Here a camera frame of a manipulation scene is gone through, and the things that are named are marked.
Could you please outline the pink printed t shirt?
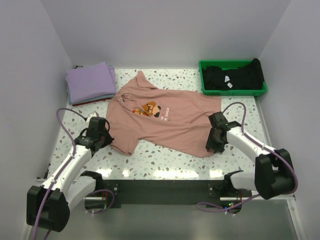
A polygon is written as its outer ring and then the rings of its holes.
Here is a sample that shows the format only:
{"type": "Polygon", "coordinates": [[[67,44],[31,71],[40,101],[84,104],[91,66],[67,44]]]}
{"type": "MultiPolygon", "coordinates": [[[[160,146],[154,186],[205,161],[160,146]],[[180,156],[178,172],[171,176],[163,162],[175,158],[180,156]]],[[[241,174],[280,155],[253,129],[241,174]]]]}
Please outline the pink printed t shirt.
{"type": "Polygon", "coordinates": [[[111,147],[131,155],[139,140],[149,141],[197,158],[213,155],[206,150],[209,116],[221,111],[222,100],[190,90],[159,89],[142,71],[108,102],[111,147]]]}

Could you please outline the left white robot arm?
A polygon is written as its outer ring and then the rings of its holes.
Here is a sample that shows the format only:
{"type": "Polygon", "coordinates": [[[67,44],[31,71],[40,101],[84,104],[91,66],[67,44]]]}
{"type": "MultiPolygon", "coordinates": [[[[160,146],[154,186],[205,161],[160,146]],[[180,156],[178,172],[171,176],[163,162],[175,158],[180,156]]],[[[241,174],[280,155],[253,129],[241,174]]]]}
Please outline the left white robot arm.
{"type": "Polygon", "coordinates": [[[40,186],[27,192],[26,223],[48,231],[61,232],[72,209],[86,196],[99,196],[106,191],[102,175],[84,171],[83,167],[100,149],[114,140],[109,122],[99,116],[88,121],[87,128],[72,140],[72,147],[57,170],[40,186]]]}

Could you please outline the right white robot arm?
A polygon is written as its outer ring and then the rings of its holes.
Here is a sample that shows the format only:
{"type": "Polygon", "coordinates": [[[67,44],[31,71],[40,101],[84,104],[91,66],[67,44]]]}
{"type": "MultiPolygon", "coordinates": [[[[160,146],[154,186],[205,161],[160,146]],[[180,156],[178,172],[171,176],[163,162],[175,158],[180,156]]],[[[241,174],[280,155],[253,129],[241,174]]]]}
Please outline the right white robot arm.
{"type": "Polygon", "coordinates": [[[240,190],[256,191],[263,199],[291,194],[297,186],[291,156],[287,150],[275,149],[247,133],[237,121],[229,122],[222,112],[209,116],[211,129],[206,150],[223,153],[227,144],[245,154],[254,164],[253,172],[237,170],[227,173],[222,181],[221,193],[233,197],[240,190]]]}

